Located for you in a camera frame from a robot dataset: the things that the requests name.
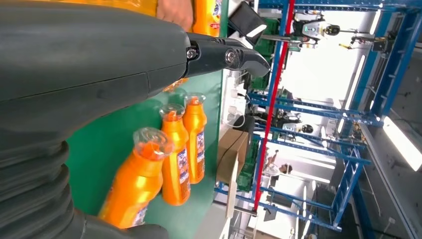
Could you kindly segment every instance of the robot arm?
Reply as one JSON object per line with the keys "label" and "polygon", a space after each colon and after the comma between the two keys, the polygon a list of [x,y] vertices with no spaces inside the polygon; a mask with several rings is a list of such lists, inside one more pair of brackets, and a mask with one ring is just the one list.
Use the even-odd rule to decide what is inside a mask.
{"label": "robot arm", "polygon": [[1,238],[167,238],[162,228],[121,231],[75,211],[65,140],[181,77],[224,68],[270,69],[239,42],[127,10],[1,1]]}

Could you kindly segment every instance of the blue metal frame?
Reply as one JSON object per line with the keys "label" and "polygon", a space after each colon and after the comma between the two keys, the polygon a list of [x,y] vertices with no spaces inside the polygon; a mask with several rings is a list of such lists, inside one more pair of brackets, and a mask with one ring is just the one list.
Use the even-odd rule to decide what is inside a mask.
{"label": "blue metal frame", "polygon": [[[265,100],[257,100],[253,96],[254,94],[249,94],[251,98],[251,103],[254,105],[260,105],[260,106],[267,106],[268,101]],[[344,110],[338,110],[336,112],[327,112],[327,111],[319,111],[319,110],[310,110],[310,109],[304,109],[299,107],[294,107],[290,105],[283,105],[283,104],[274,104],[274,108],[277,109],[284,109],[287,111],[296,111],[306,114],[312,114],[316,116],[322,116],[322,117],[328,117],[333,119],[344,119],[351,122],[357,122],[357,123],[364,123],[368,125],[374,125],[374,126],[382,126],[384,123],[380,120],[378,120],[375,116],[371,115],[365,115],[365,113],[359,113],[359,114],[350,114],[343,112]]]}
{"label": "blue metal frame", "polygon": [[[255,127],[265,128],[265,125],[255,123]],[[322,141],[326,141],[327,143],[333,143],[333,144],[349,146],[349,147],[357,147],[359,149],[366,149],[366,145],[364,143],[360,143],[360,142],[351,143],[351,142],[345,141],[343,139],[321,138],[321,137],[313,136],[313,135],[306,134],[306,133],[299,133],[299,132],[284,130],[284,129],[276,128],[276,127],[271,127],[270,129],[271,129],[271,131],[276,131],[276,132],[280,132],[280,133],[291,134],[291,135],[294,135],[294,136],[302,137],[302,138],[309,140],[309,141],[312,141],[313,143],[316,143],[318,145],[321,145]]]}
{"label": "blue metal frame", "polygon": [[[283,2],[284,5],[282,6],[282,16],[281,16],[281,21],[280,21],[279,36],[284,36],[284,34],[286,33],[287,11],[288,11],[288,7],[289,7],[289,5],[286,4],[287,3],[286,0],[283,0],[282,2]],[[276,42],[276,51],[274,53],[274,68],[273,69],[277,69],[278,65],[280,64],[281,47],[282,47],[283,44],[284,43],[281,42],[281,41]],[[269,90],[268,90],[267,100],[271,99],[271,94],[273,92],[274,85],[275,85],[275,78],[276,78],[276,72],[273,71],[273,72],[271,72],[270,86],[269,86]]]}
{"label": "blue metal frame", "polygon": [[[281,130],[281,131],[285,131],[282,129],[277,129],[277,128],[272,128],[272,130]],[[319,137],[315,137],[315,136],[311,136],[311,135],[303,135],[301,133],[298,133],[298,136],[303,136],[304,138],[311,140],[311,141],[316,141],[316,140],[321,140],[322,138]],[[345,163],[345,173],[340,181],[339,187],[338,187],[338,191],[336,193],[336,196],[332,202],[331,205],[325,205],[325,204],[321,204],[318,202],[314,202],[312,200],[304,200],[300,197],[296,197],[294,195],[290,195],[287,193],[283,193],[283,192],[279,192],[276,191],[274,189],[270,189],[270,188],[264,188],[264,187],[259,187],[260,191],[267,191],[269,193],[271,193],[272,197],[274,195],[281,195],[284,196],[286,198],[288,198],[289,200],[291,200],[295,205],[297,205],[299,208],[301,208],[301,210],[305,210],[308,215],[310,215],[311,213],[309,211],[306,210],[306,208],[301,207],[300,205],[298,205],[297,203],[294,202],[294,200],[300,201],[300,202],[306,202],[309,205],[324,209],[324,210],[328,210],[329,214],[330,214],[330,222],[323,222],[321,220],[319,220],[315,215],[313,215],[312,219],[309,219],[308,217],[303,217],[302,215],[297,215],[293,212],[278,208],[276,206],[272,206],[272,205],[268,205],[265,203],[261,203],[259,202],[259,205],[268,209],[272,209],[275,210],[277,212],[281,212],[290,216],[294,216],[294,217],[298,217],[301,220],[307,221],[310,220],[312,223],[326,227],[326,228],[330,228],[332,230],[336,230],[336,231],[341,231],[341,227],[339,227],[339,222],[341,220],[341,217],[344,213],[344,210],[347,206],[347,203],[352,195],[352,192],[354,190],[354,186],[357,183],[357,180],[359,178],[359,175],[362,171],[362,167],[364,164],[370,164],[370,161],[362,159],[360,157],[358,148],[362,148],[362,145],[354,145],[351,144],[349,142],[343,142],[341,140],[337,141],[337,140],[333,140],[333,142],[338,143],[340,145],[340,149],[341,152],[333,152],[333,151],[329,151],[329,150],[319,150],[319,149],[315,149],[315,148],[310,148],[310,147],[306,147],[306,146],[301,146],[301,145],[296,145],[296,144],[292,144],[292,143],[287,143],[287,142],[282,142],[282,141],[278,141],[278,140],[268,140],[269,142],[272,143],[277,143],[277,144],[281,144],[281,145],[286,145],[286,146],[290,146],[290,147],[294,147],[294,148],[299,148],[299,149],[303,149],[303,150],[308,150],[308,151],[312,151],[312,152],[316,152],[316,153],[320,153],[320,154],[325,154],[325,155],[331,155],[331,156],[337,156],[340,158],[344,159],[344,163]],[[261,144],[259,145],[259,154],[261,153]],[[254,192],[256,191],[257,185],[256,185],[256,177],[258,175],[257,172],[257,168],[255,168],[255,175],[254,175],[254,179],[253,179],[253,187],[252,187],[252,197],[251,198],[246,198],[240,195],[236,195],[237,199],[249,202],[249,203],[253,203],[255,202],[255,198],[254,197]],[[225,195],[228,194],[227,191],[223,190],[223,186],[222,183],[219,184],[219,186],[217,188],[214,189],[214,191],[219,192],[219,193],[223,193]]]}
{"label": "blue metal frame", "polygon": [[302,149],[302,150],[306,150],[306,151],[310,151],[310,152],[314,152],[314,153],[319,153],[319,154],[323,154],[323,155],[333,156],[333,157],[341,158],[343,160],[349,160],[351,162],[362,163],[362,164],[371,164],[371,161],[369,161],[369,160],[362,159],[360,157],[350,156],[350,155],[343,154],[343,153],[340,153],[340,152],[333,152],[333,151],[326,150],[326,149],[316,149],[316,148],[312,148],[312,147],[303,146],[303,145],[300,145],[300,144],[288,143],[288,142],[278,141],[278,140],[274,140],[274,139],[268,139],[268,142],[284,145],[284,146],[287,146],[287,147]]}
{"label": "blue metal frame", "polygon": [[[282,6],[284,0],[260,0],[259,7],[264,8],[265,6]],[[295,1],[295,7],[302,6],[330,6],[330,7],[358,7],[358,8],[379,8],[382,4],[382,8],[396,7],[396,8],[410,8],[410,7],[422,7],[422,2],[419,0],[297,0]]]}
{"label": "blue metal frame", "polygon": [[390,113],[394,98],[412,57],[413,49],[422,29],[421,10],[409,10],[403,19],[380,85],[374,98],[371,112],[378,116]]}
{"label": "blue metal frame", "polygon": [[[287,18],[287,10],[288,10],[288,1],[287,0],[260,0],[260,7],[261,8],[278,8],[282,9],[282,16],[281,16],[281,25],[280,25],[280,35],[284,35],[285,27],[286,27],[286,18]],[[282,98],[277,98],[275,108],[278,109],[285,109],[288,111],[296,111],[296,112],[303,112],[307,114],[319,115],[323,117],[335,118],[335,119],[344,119],[345,125],[343,127],[343,134],[342,136],[348,136],[350,132],[350,128],[352,126],[352,122],[359,122],[365,123],[370,125],[382,126],[383,123],[379,121],[376,116],[382,117],[388,114],[388,111],[391,107],[391,104],[394,99],[394,95],[397,93],[398,86],[400,85],[401,79],[406,71],[406,66],[409,63],[412,49],[415,45],[416,39],[419,36],[422,26],[422,16],[421,10],[422,1],[421,0],[364,0],[360,2],[356,2],[355,0],[296,0],[295,1],[295,9],[309,9],[309,10],[344,10],[344,11],[375,11],[375,10],[382,10],[383,13],[381,15],[381,21],[377,27],[376,36],[384,36],[386,33],[387,26],[390,22],[390,18],[392,14],[390,12],[402,12],[405,15],[399,37],[396,39],[395,45],[393,47],[392,53],[389,57],[389,61],[387,63],[386,70],[384,72],[380,87],[376,94],[376,104],[374,103],[373,110],[369,113],[366,112],[359,112],[358,106],[360,101],[363,97],[363,93],[366,89],[366,85],[368,83],[368,79],[371,75],[372,68],[374,66],[374,62],[378,56],[377,52],[370,52],[367,55],[367,59],[365,62],[365,66],[363,68],[360,80],[358,82],[356,92],[351,93],[353,94],[352,102],[350,105],[350,110],[339,110],[334,107],[322,106],[318,104],[311,104],[311,103],[304,103],[298,102],[293,100],[287,100]],[[279,62],[279,55],[281,50],[282,42],[277,42],[276,45],[276,52],[274,58],[274,69],[280,67]],[[258,94],[250,94],[251,103],[261,106],[269,106],[269,99],[271,98],[271,93],[273,91],[275,81],[279,79],[275,79],[275,74],[271,75],[271,80],[269,84],[269,94],[268,95],[258,95]],[[256,124],[257,128],[265,129],[264,126]],[[324,155],[330,155],[337,158],[342,158],[345,164],[345,172],[343,177],[340,181],[338,191],[336,196],[331,205],[324,205],[318,202],[313,202],[310,200],[303,200],[299,197],[295,197],[293,195],[288,195],[282,192],[277,192],[272,189],[262,188],[257,185],[257,176],[260,175],[258,172],[259,168],[255,168],[255,175],[253,178],[252,184],[252,198],[242,197],[240,195],[236,195],[236,197],[240,200],[244,200],[246,202],[255,203],[255,193],[256,190],[260,191],[268,191],[272,194],[272,196],[278,194],[282,195],[290,200],[297,200],[300,202],[306,202],[309,205],[313,205],[324,210],[328,210],[330,213],[330,222],[322,222],[318,220],[316,216],[312,218],[310,221],[314,224],[330,228],[336,231],[340,231],[341,228],[338,226],[341,217],[344,213],[344,210],[347,206],[347,203],[350,197],[353,196],[357,198],[357,207],[358,211],[365,211],[365,206],[363,200],[359,200],[359,185],[357,183],[358,177],[363,169],[363,165],[370,164],[370,161],[362,159],[359,154],[359,149],[365,150],[365,146],[360,143],[352,143],[342,139],[325,139],[321,137],[311,136],[303,133],[298,132],[291,132],[286,131],[279,128],[270,128],[271,131],[277,131],[285,134],[292,134],[295,136],[302,137],[316,145],[322,146],[323,141],[327,141],[329,143],[337,144],[340,146],[340,152],[332,149],[332,148],[314,148],[314,147],[307,147],[303,145],[298,145],[294,143],[289,143],[284,141],[278,140],[268,140],[272,143],[277,143],[297,149],[308,150]],[[263,153],[261,145],[259,146],[258,150],[258,158],[257,162],[260,161],[260,155]],[[221,192],[227,194],[226,191],[222,189],[221,186],[215,188],[216,192]],[[281,213],[285,213],[287,215],[298,217],[301,220],[307,221],[307,217],[303,217],[302,215],[297,215],[294,212],[290,212],[287,210],[283,210],[278,207],[274,207],[271,205],[267,205],[265,203],[259,202],[259,206],[273,209]],[[361,220],[362,225],[367,226],[370,225],[367,222],[363,222],[361,217],[365,220],[369,220],[367,215],[366,217],[361,216],[359,213],[359,218]],[[372,239],[373,233],[364,233],[367,239]]]}
{"label": "blue metal frame", "polygon": [[[378,22],[378,26],[375,30],[376,37],[385,36],[387,33],[387,27],[390,23],[392,14],[390,12],[382,12],[380,16],[380,20]],[[360,79],[356,85],[356,90],[354,92],[353,98],[350,102],[350,109],[357,110],[359,108],[359,104],[363,98],[363,94],[367,88],[367,84],[369,81],[369,77],[374,70],[374,65],[377,57],[379,56],[378,52],[370,51],[366,57],[365,65],[363,66],[362,73],[360,75]],[[343,125],[343,129],[340,133],[341,137],[348,137],[350,134],[350,130],[352,129],[352,123],[346,121]]]}

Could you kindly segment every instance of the green table surface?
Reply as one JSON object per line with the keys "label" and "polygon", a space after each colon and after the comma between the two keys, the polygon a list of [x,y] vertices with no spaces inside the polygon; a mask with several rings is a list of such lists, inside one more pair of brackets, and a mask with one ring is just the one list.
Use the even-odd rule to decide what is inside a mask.
{"label": "green table surface", "polygon": [[[222,5],[221,32],[227,29],[227,6]],[[133,148],[132,133],[142,127],[161,127],[159,108],[167,103],[183,103],[187,92],[202,92],[207,97],[204,110],[206,173],[201,183],[192,185],[187,203],[179,207],[166,204],[158,195],[148,206],[145,221],[165,227],[171,239],[192,239],[214,195],[216,153],[222,72],[190,78],[173,93],[160,93],[142,103],[97,119],[69,138],[70,185],[75,206],[96,215],[119,166]]]}

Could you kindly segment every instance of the screw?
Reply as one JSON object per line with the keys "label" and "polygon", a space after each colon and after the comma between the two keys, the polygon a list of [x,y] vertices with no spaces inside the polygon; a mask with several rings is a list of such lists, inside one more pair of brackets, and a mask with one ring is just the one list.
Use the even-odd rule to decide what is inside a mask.
{"label": "screw", "polygon": [[230,50],[226,51],[226,53],[225,53],[225,61],[227,63],[232,63],[234,61],[234,57],[235,57],[234,52],[232,52]]}
{"label": "screw", "polygon": [[186,56],[188,59],[192,59],[194,57],[196,57],[197,52],[195,49],[189,49],[188,52],[186,52]]}

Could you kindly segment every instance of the transparent bottle cap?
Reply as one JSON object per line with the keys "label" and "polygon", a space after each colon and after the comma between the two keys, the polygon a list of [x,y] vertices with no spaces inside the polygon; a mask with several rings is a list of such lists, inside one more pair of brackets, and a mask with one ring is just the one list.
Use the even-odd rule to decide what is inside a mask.
{"label": "transparent bottle cap", "polygon": [[163,118],[163,120],[166,120],[166,121],[180,120],[184,113],[185,113],[185,107],[178,104],[164,105],[160,109],[160,115]]}
{"label": "transparent bottle cap", "polygon": [[151,160],[160,160],[169,155],[174,148],[167,135],[156,129],[145,127],[133,133],[133,142],[136,152]]}
{"label": "transparent bottle cap", "polygon": [[204,103],[205,98],[206,98],[205,95],[200,92],[188,93],[185,96],[185,105],[187,106],[201,105]]}

